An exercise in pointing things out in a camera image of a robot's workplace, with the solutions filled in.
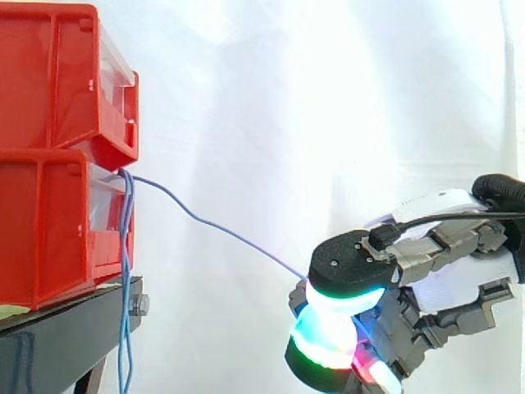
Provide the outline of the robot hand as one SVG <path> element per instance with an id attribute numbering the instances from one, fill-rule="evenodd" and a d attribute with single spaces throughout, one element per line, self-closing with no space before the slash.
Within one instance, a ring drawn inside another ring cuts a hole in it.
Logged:
<path id="1" fill-rule="evenodd" d="M 477 178 L 323 241 L 289 295 L 285 362 L 324 393 L 401 393 L 430 350 L 495 327 L 524 281 L 524 184 Z"/>

